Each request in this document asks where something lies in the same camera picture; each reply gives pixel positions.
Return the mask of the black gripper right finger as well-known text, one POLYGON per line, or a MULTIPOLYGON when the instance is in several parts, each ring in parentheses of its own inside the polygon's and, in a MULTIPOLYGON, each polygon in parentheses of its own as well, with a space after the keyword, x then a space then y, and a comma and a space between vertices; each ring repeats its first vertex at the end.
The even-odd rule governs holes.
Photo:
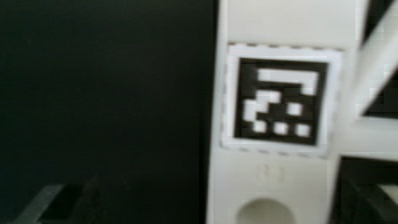
POLYGON ((375 184, 342 183, 340 224, 398 224, 398 203, 375 184))

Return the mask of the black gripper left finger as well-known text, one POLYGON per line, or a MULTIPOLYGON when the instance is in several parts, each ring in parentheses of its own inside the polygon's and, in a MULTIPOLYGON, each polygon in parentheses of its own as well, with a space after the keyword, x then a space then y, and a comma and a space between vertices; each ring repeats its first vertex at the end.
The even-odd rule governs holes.
POLYGON ((98 179, 47 185, 11 224, 102 224, 98 179))

